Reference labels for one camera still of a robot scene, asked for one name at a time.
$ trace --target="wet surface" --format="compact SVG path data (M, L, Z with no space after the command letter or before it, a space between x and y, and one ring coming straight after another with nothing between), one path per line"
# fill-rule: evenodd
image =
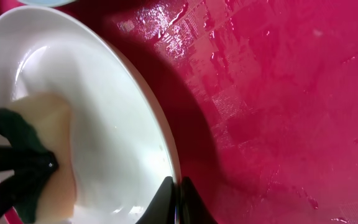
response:
M0 12L16 6L0 0ZM219 223L358 223L358 1L79 0Z

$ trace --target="light blue dish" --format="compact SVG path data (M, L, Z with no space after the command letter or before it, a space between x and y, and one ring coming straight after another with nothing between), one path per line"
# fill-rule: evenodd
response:
M32 6L45 6L45 7L58 7L66 5L75 0L18 0L23 4L28 4Z

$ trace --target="sponge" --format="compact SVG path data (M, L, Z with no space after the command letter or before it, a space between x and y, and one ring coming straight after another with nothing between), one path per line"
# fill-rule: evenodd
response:
M28 96L0 109L0 134L13 148L51 151L59 164L59 169L38 191L15 206L24 223L52 223L73 216L76 187L70 120L70 105L52 93Z

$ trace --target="red surface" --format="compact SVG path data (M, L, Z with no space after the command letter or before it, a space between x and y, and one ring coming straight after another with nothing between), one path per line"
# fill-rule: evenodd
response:
M0 0L0 12L18 4ZM219 223L358 223L358 1L78 0Z

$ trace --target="glossy red surface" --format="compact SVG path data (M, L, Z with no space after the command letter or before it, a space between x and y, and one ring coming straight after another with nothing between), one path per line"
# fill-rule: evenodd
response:
M0 13L18 4L0 0ZM78 0L219 223L358 223L358 1Z

